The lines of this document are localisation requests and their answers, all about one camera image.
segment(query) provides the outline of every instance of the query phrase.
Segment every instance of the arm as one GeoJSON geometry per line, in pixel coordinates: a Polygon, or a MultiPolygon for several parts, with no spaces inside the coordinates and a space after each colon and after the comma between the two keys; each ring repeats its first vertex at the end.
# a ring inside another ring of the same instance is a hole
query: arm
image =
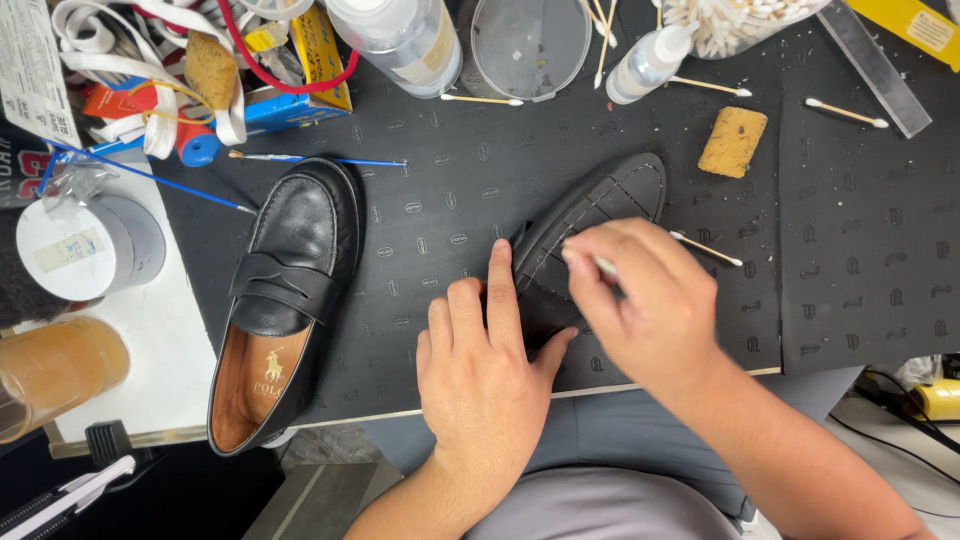
{"type": "Polygon", "coordinates": [[[368,506],[345,539],[460,538],[493,510],[533,454],[550,388],[576,334],[553,336],[533,362],[520,333],[510,243],[493,244],[489,279],[459,280],[430,304],[417,344],[423,419],[433,454],[368,506]],[[487,292],[483,325],[480,295],[487,292]]]}
{"type": "Polygon", "coordinates": [[[564,258],[604,351],[723,458],[781,534],[933,538],[858,455],[720,350],[716,282],[666,232],[644,219],[614,221],[569,238],[564,258]],[[616,278],[591,256],[612,261],[616,278]],[[626,299],[613,297],[614,281],[626,299]]]}

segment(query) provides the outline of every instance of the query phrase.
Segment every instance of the yellow glue box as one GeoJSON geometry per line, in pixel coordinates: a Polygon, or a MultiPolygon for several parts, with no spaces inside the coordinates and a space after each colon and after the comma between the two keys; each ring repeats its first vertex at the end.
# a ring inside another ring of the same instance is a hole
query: yellow glue box
{"type": "Polygon", "coordinates": [[[960,71],[960,27],[920,0],[847,0],[856,12],[960,71]]]}

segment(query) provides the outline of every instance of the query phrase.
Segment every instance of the black leather loafer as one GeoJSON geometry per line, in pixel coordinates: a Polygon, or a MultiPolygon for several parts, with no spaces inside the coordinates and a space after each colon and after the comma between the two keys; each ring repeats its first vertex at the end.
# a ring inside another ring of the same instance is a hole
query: black leather loafer
{"type": "Polygon", "coordinates": [[[324,158],[298,162],[271,189],[230,286],[206,428],[215,453],[270,442],[313,400],[360,261],[362,207],[357,182],[324,158]]]}
{"type": "Polygon", "coordinates": [[[611,160],[574,183],[515,236],[514,283],[528,351],[580,316],[560,256],[564,239],[613,219],[642,216],[656,223],[665,199],[660,158],[639,154],[611,160]]]}

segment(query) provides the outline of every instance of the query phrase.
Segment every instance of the finger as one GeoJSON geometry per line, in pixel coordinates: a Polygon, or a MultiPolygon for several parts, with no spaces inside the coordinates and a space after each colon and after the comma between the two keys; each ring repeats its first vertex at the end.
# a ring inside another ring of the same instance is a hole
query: finger
{"type": "Polygon", "coordinates": [[[446,298],[434,298],[427,310],[430,325],[430,352],[448,352],[453,349],[453,325],[450,323],[450,305],[446,298]]]}
{"type": "Polygon", "coordinates": [[[638,240],[648,252],[662,261],[678,282],[695,282],[707,273],[697,259],[664,229],[644,218],[617,219],[603,224],[638,240]]]}
{"type": "Polygon", "coordinates": [[[433,346],[430,344],[430,330],[424,330],[417,336],[417,381],[430,367],[433,357],[433,346]]]}
{"type": "Polygon", "coordinates": [[[635,306],[657,310],[670,305],[680,295],[680,287],[662,261],[629,234],[608,227],[592,227],[568,238],[564,246],[585,256],[612,262],[617,283],[635,306]]]}
{"type": "Polygon", "coordinates": [[[577,327],[567,327],[555,334],[540,347],[537,357],[534,359],[534,367],[541,370],[545,377],[553,380],[557,376],[557,369],[560,368],[560,362],[563,361],[566,354],[566,346],[570,340],[577,336],[577,327]]]}
{"type": "Polygon", "coordinates": [[[523,346],[512,259],[510,242],[501,238],[493,243],[487,274],[487,328],[491,345],[500,350],[523,346]]]}
{"type": "Polygon", "coordinates": [[[570,274],[570,296],[597,335],[602,338],[605,333],[622,329],[620,307],[596,265],[573,248],[564,247],[561,255],[570,274]]]}
{"type": "Polygon", "coordinates": [[[462,342],[469,347],[487,342],[483,308],[480,306],[480,295],[485,288],[486,284],[476,278],[458,280],[447,288],[454,344],[462,342]]]}

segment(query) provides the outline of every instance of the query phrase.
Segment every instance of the hand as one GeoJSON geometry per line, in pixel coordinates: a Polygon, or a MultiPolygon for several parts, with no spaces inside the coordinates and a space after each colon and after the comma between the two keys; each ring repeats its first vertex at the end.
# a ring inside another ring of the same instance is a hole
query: hand
{"type": "Polygon", "coordinates": [[[437,436],[434,458],[501,498],[540,440],[553,379],[577,334],[572,327],[561,331],[527,361],[512,255],[510,243],[497,240],[489,284],[475,278],[453,283],[446,298],[430,304],[430,328],[417,345],[423,418],[437,436]],[[485,289],[488,329],[480,305],[485,289]]]}
{"type": "Polygon", "coordinates": [[[724,358],[713,335],[716,282],[663,229],[643,218],[607,222],[568,238],[563,257],[570,294],[607,356],[655,395],[724,358]],[[612,262],[616,278],[592,257],[612,262]],[[614,281],[625,299],[613,296],[614,281]]]}

